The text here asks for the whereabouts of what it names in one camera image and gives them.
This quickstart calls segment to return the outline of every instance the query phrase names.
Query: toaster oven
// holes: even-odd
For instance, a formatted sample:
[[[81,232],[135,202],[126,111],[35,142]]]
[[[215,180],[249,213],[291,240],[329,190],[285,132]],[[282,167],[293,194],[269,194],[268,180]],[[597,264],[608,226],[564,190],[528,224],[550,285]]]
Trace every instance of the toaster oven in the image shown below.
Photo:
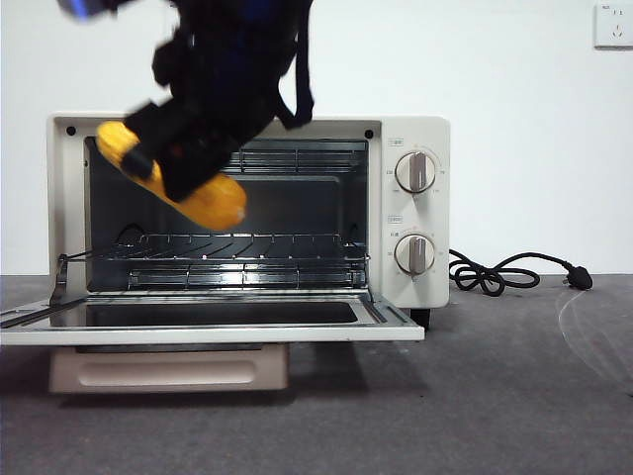
[[[225,172],[226,233],[110,165],[96,127],[48,125],[49,300],[5,312],[5,345],[55,348],[58,392],[282,388],[287,343],[423,340],[448,301],[449,125],[432,117],[272,123]]]

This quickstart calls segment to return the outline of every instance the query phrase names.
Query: black power cord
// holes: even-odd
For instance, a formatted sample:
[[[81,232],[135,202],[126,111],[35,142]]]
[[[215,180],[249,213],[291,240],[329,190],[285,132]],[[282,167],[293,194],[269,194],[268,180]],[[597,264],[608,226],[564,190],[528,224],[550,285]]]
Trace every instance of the black power cord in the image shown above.
[[[503,260],[495,267],[486,267],[469,259],[461,252],[450,249],[450,254],[457,257],[448,266],[449,276],[460,290],[469,291],[480,286],[484,295],[498,297],[506,287],[516,289],[531,289],[541,282],[541,277],[534,271],[520,267],[506,267],[512,262],[527,257],[544,259],[562,265],[568,271],[567,280],[570,287],[579,290],[588,290],[593,281],[584,267],[577,267],[566,260],[559,259],[539,252],[523,252]],[[527,277],[527,280],[510,280],[504,275]]]

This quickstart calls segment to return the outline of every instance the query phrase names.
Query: control knob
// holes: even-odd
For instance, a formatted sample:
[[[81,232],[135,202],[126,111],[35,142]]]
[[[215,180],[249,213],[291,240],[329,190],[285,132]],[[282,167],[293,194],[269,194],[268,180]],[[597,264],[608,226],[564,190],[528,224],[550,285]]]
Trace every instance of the control knob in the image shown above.
[[[435,163],[427,153],[412,151],[398,161],[395,175],[403,190],[411,194],[422,193],[435,181]]]
[[[412,276],[423,274],[433,265],[433,243],[423,235],[405,236],[396,244],[394,258],[402,272]]]

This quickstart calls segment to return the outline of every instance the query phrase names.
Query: yellow corn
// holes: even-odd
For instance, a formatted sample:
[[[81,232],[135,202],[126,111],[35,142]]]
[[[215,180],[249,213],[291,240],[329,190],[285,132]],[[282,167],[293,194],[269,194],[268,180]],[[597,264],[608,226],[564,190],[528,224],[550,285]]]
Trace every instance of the yellow corn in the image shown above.
[[[139,142],[134,132],[122,122],[104,122],[97,129],[97,147],[110,163],[121,169],[125,154]],[[226,230],[241,223],[245,216],[246,193],[232,178],[218,173],[181,202],[165,195],[160,167],[153,164],[145,180],[131,180],[173,206],[191,221],[211,230]]]

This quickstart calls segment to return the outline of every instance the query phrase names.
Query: black strap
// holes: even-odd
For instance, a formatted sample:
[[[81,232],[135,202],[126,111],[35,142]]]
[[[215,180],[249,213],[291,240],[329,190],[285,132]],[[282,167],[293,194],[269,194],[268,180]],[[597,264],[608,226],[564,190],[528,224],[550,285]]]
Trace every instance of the black strap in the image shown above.
[[[295,83],[297,89],[297,112],[293,114],[284,99],[279,87],[274,91],[277,117],[286,129],[304,126],[313,119],[315,100],[310,89],[310,71],[308,66],[308,24],[310,21],[310,7],[312,0],[303,0],[302,12],[299,18],[299,34],[297,37],[297,62],[295,66]]]
[[[194,122],[196,114],[181,101],[170,99],[158,107],[150,102],[124,119],[140,142],[126,152],[121,169],[131,176],[146,179],[153,170],[154,158],[172,144]]]

